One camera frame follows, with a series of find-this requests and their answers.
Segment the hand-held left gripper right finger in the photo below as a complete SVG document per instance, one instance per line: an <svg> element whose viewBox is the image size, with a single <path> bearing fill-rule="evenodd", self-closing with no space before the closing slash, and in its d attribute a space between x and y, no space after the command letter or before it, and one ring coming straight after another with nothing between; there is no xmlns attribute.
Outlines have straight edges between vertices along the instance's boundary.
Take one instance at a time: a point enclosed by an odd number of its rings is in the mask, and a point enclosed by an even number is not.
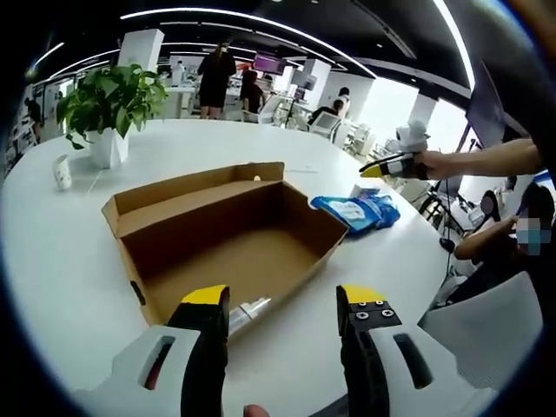
<svg viewBox="0 0 556 417"><path fill-rule="evenodd" d="M477 416L495 396L466 381L449 350L371 288L339 285L336 305L348 415Z"/></svg>

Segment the person's right hand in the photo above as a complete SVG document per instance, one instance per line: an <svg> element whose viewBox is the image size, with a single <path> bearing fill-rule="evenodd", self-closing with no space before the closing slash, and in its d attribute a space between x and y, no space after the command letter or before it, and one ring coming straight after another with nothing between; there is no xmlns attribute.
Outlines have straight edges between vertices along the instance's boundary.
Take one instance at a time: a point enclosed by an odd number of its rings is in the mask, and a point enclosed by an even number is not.
<svg viewBox="0 0 556 417"><path fill-rule="evenodd" d="M414 153L410 173L421 180L447 179L452 175L451 156L438 151Z"/></svg>

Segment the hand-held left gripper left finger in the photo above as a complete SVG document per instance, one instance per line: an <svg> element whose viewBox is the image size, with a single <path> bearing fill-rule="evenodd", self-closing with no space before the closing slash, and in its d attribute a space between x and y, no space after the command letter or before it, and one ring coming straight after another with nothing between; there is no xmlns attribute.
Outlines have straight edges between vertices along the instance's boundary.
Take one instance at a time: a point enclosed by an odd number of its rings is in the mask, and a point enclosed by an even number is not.
<svg viewBox="0 0 556 417"><path fill-rule="evenodd" d="M74 399L87 416L220 416L228 364L229 287L182 298L112 361L109 377Z"/></svg>

